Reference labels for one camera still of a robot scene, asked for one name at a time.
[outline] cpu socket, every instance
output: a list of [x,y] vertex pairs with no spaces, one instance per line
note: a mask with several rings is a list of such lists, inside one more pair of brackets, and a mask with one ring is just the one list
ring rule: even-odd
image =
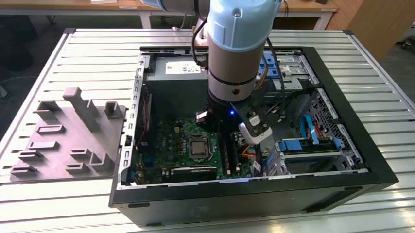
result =
[[192,136],[188,139],[189,146],[189,158],[196,162],[201,162],[208,158],[208,137]]

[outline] workbench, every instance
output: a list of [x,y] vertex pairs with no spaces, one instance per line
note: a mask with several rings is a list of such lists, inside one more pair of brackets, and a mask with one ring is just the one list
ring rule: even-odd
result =
[[[287,0],[289,17],[317,18],[315,30],[324,30],[333,12],[339,10],[329,0],[325,5],[311,0]],[[283,4],[277,17],[284,16]],[[179,16],[181,13],[165,12],[144,5],[140,0],[117,0],[111,4],[91,4],[89,0],[0,0],[0,15],[45,16],[140,16],[143,28],[151,28],[151,16]]]
[[[112,179],[9,183],[28,144],[41,100],[60,106],[65,87],[80,87],[96,106],[132,104],[140,46],[188,46],[189,30],[67,30],[0,142],[0,232],[112,232],[140,228],[108,207]],[[368,232],[415,227],[414,103],[355,36],[341,31],[273,31],[273,46],[313,46],[396,173],[399,183],[328,212],[173,225],[165,232]]]

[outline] green circuit board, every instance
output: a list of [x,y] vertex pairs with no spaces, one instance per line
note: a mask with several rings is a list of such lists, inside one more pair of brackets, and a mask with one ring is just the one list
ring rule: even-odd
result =
[[[203,138],[208,141],[208,158],[195,160],[191,158],[189,142]],[[155,165],[144,169],[148,184],[161,183],[161,169],[169,167],[212,166],[217,168],[216,179],[232,179],[251,176],[249,164],[240,164],[240,171],[228,175],[223,172],[219,151],[217,134],[208,133],[193,122],[183,119],[177,121],[160,121],[156,137]]]

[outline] aluminum slotted table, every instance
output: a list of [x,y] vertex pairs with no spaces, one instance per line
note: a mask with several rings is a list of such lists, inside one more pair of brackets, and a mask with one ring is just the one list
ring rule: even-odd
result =
[[[188,46],[191,31],[77,29],[63,35],[0,142],[1,232],[133,232],[108,207],[112,179],[16,184],[11,167],[28,144],[41,100],[63,101],[77,86],[96,106],[132,102],[140,46]],[[275,46],[313,46],[400,182],[329,212],[168,226],[165,232],[368,232],[415,227],[414,103],[356,40],[341,31],[272,31]]]

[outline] motherboard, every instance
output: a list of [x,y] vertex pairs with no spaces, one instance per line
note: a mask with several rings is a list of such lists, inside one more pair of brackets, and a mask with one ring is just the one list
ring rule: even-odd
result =
[[208,133],[193,120],[160,121],[155,151],[141,156],[145,183],[185,182],[197,176],[203,180],[205,176],[213,180],[251,177],[251,162],[239,153],[247,146],[243,136],[233,132],[228,139],[235,150],[224,154],[219,134]]

